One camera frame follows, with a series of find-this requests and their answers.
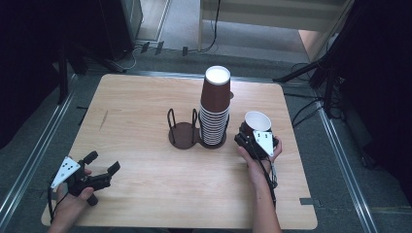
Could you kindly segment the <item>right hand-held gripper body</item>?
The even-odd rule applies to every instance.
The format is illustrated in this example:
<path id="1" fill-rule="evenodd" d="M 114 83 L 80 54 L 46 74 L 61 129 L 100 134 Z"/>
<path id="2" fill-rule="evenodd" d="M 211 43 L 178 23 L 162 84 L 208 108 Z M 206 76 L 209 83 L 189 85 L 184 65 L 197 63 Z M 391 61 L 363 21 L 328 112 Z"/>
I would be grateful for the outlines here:
<path id="1" fill-rule="evenodd" d="M 257 130 L 254 130 L 251 136 L 239 132 L 235 135 L 234 141 L 239 147 L 244 148 L 253 159 L 273 157 L 274 150 L 279 143 L 271 132 Z"/>

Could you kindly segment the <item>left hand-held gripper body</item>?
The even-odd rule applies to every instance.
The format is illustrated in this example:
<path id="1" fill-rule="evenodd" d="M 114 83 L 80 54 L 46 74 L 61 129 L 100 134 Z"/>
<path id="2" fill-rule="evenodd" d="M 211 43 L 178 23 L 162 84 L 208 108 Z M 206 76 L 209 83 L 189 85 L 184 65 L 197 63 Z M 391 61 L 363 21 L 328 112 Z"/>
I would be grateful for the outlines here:
<path id="1" fill-rule="evenodd" d="M 83 159 L 75 161 L 66 156 L 51 182 L 51 189 L 66 183 L 66 191 L 73 196 L 79 196 L 87 187 L 92 187 L 96 191 L 111 185 L 112 176 L 110 174 L 106 172 L 96 176 L 87 175 L 85 169 L 87 165 L 89 164 L 85 164 Z"/>

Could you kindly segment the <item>stack of brown paper cups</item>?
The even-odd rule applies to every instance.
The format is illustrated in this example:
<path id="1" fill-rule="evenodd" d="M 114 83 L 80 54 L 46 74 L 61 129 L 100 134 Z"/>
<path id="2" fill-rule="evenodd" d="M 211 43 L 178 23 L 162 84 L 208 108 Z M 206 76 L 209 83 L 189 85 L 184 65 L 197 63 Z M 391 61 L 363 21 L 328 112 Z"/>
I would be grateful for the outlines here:
<path id="1" fill-rule="evenodd" d="M 200 138 L 208 146 L 223 141 L 229 120 L 230 72 L 223 66 L 205 72 L 200 96 Z"/>

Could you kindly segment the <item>dark brown double cup rack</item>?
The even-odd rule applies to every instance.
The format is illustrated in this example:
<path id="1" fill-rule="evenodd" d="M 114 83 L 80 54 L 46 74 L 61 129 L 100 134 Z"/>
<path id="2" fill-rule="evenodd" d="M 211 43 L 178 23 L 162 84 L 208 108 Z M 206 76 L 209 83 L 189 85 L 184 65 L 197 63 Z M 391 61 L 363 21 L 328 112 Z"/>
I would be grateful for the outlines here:
<path id="1" fill-rule="evenodd" d="M 190 122 L 176 122 L 174 110 L 169 109 L 167 112 L 167 122 L 169 142 L 173 147 L 180 150 L 190 149 L 196 144 L 200 144 L 203 148 L 214 150 L 222 147 L 226 141 L 226 131 L 224 131 L 222 138 L 217 144 L 210 145 L 206 142 L 203 126 L 196 126 L 196 123 L 200 122 L 200 114 L 196 109 L 191 111 Z"/>

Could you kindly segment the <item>person's right hand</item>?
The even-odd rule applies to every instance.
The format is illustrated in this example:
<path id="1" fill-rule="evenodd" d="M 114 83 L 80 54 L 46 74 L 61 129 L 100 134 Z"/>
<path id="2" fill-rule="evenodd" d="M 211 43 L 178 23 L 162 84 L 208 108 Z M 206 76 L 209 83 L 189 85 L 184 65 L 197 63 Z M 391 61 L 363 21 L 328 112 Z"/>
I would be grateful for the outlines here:
<path id="1" fill-rule="evenodd" d="M 273 175 L 274 161 L 282 153 L 282 142 L 278 136 L 272 139 L 274 147 L 270 154 L 267 154 L 255 139 L 246 136 L 242 139 L 240 136 L 235 137 L 240 155 L 245 159 L 250 172 L 262 176 L 263 179 Z"/>

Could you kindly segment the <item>person's left hand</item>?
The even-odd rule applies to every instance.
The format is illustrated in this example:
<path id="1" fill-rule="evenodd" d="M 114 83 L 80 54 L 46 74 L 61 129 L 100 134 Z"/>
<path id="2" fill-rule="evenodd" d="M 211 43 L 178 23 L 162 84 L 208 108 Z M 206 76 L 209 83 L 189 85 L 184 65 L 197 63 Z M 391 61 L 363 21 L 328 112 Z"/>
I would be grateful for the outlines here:
<path id="1" fill-rule="evenodd" d="M 66 184 L 62 183 L 56 190 L 58 205 L 55 207 L 52 222 L 65 222 L 73 226 L 88 208 L 87 199 L 93 194 L 94 189 L 87 187 L 79 196 L 71 195 L 66 189 Z"/>

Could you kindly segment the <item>black tripod stand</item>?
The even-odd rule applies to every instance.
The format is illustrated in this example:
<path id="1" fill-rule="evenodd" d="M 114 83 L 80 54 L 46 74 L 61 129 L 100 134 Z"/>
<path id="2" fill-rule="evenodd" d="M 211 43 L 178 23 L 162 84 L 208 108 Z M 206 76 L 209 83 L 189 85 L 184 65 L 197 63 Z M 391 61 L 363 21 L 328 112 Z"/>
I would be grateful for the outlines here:
<path id="1" fill-rule="evenodd" d="M 285 75 L 282 78 L 274 78 L 274 83 L 287 83 L 293 79 L 298 78 L 303 74 L 308 74 L 313 71 L 313 75 L 309 79 L 309 84 L 312 88 L 319 88 L 323 83 L 326 84 L 325 94 L 323 97 L 323 109 L 328 117 L 331 117 L 332 109 L 332 92 L 333 86 L 338 79 L 338 53 L 340 47 L 344 44 L 345 34 L 339 33 L 334 37 L 333 43 L 326 49 L 325 54 L 305 65 L 296 71 Z"/>

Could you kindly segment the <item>black metal stand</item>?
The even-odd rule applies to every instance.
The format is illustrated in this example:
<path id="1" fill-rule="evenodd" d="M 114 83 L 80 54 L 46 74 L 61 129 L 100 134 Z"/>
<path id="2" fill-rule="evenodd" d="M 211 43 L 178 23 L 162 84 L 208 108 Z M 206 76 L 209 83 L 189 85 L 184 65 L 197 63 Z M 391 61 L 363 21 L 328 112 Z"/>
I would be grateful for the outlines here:
<path id="1" fill-rule="evenodd" d="M 75 74 L 84 74 L 87 70 L 81 47 L 74 43 L 64 44 L 58 52 L 58 104 L 62 104 L 68 96 L 68 65 L 71 65 Z"/>

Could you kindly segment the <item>dark curtain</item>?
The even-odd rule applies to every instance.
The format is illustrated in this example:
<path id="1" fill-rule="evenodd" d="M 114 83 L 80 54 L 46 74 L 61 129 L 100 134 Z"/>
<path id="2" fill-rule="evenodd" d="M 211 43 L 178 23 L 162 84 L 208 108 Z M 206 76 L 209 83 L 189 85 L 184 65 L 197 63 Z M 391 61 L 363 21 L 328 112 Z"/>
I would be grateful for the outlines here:
<path id="1" fill-rule="evenodd" d="M 0 149 L 59 88 L 58 52 L 90 1 L 0 0 Z"/>
<path id="2" fill-rule="evenodd" d="M 362 149 L 412 205 L 412 0 L 356 0 L 342 36 L 342 89 L 370 135 Z"/>

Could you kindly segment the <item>black cabinet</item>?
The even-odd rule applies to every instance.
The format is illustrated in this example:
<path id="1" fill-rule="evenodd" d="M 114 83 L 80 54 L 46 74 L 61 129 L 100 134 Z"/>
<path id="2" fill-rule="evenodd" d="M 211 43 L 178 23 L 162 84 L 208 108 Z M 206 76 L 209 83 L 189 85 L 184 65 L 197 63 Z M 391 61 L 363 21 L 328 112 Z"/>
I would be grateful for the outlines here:
<path id="1" fill-rule="evenodd" d="M 140 0 L 99 0 L 104 23 L 105 56 L 121 59 L 135 48 L 143 20 Z"/>

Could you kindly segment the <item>metal floor rail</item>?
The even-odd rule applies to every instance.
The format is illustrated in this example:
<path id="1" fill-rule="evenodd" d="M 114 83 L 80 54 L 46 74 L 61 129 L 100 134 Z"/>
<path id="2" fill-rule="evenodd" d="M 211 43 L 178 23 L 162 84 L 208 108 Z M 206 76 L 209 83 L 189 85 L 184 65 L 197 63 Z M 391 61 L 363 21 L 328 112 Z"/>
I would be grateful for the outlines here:
<path id="1" fill-rule="evenodd" d="M 163 77 L 163 78 L 175 78 L 175 79 L 203 79 L 203 74 L 189 74 L 189 73 L 176 73 L 176 72 L 156 72 L 156 71 L 136 71 L 125 72 L 125 75 L 130 76 L 148 76 L 148 77 Z M 274 83 L 271 78 L 254 78 L 254 77 L 239 77 L 231 76 L 232 81 L 248 82 L 248 83 Z"/>
<path id="2" fill-rule="evenodd" d="M 37 140 L 33 150 L 29 153 L 27 160 L 20 169 L 16 181 L 3 199 L 0 205 L 0 231 L 7 228 L 26 188 L 39 167 L 40 161 L 72 102 L 78 80 L 79 77 L 77 75 L 70 77 L 68 95 L 61 104 L 58 104 L 53 109 L 53 113 L 45 129 L 42 131 L 40 138 Z"/>
<path id="3" fill-rule="evenodd" d="M 341 144 L 333 122 L 327 117 L 324 110 L 320 110 L 320 118 L 324 126 L 326 135 L 331 144 L 337 164 L 351 196 L 355 211 L 360 220 L 360 225 L 364 233 L 378 233 L 375 221 L 366 199 L 361 191 L 361 187 L 355 177 L 353 169 L 346 156 L 346 152 Z"/>

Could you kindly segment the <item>white furniture frame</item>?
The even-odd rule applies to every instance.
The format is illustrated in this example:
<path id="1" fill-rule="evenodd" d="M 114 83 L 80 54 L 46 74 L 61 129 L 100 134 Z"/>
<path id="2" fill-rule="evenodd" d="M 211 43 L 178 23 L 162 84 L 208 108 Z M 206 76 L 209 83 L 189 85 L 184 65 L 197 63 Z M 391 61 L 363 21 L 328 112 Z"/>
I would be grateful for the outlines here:
<path id="1" fill-rule="evenodd" d="M 308 55 L 315 56 L 339 27 L 355 0 L 200 0 L 199 20 L 214 19 L 297 29 Z"/>

